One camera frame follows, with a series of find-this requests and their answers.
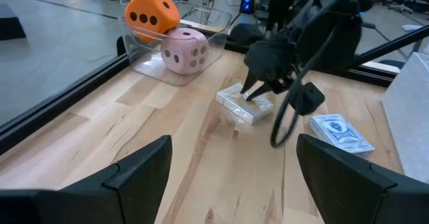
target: die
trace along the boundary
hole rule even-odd
[[[179,25],[180,12],[172,0],[131,0],[125,21],[140,40],[150,43],[158,38],[152,32],[164,34]]]
[[[179,27],[167,36],[161,47],[161,57],[167,68],[178,74],[192,74],[204,68],[209,51],[204,34]]]

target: pink die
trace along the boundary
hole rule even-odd
[[[169,31],[167,36],[171,39],[164,40],[161,56],[170,70],[192,74],[204,68],[208,60],[208,42],[202,33],[180,27]]]

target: black robot gripper jaw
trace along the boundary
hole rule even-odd
[[[252,73],[248,72],[246,80],[244,82],[243,88],[241,89],[241,94],[246,93],[256,82],[258,81],[257,77]],[[252,101],[254,98],[272,91],[275,94],[280,94],[284,91],[287,91],[292,85],[293,80],[290,78],[279,78],[276,80],[265,80],[262,86],[252,92],[247,98],[246,101]]]

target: electronic equipment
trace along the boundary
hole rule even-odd
[[[255,11],[255,0],[241,0],[240,11],[243,13],[253,13]]]

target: wooden table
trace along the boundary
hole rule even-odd
[[[168,133],[172,167],[156,223],[321,223],[296,157],[298,134],[312,133],[310,116],[273,149],[273,116],[250,126],[215,101],[246,74],[243,55],[228,51],[185,87],[124,70],[0,156],[0,188],[59,189]],[[306,80],[326,95],[315,115],[343,114],[375,146],[371,161],[402,171],[384,88],[319,72]]]

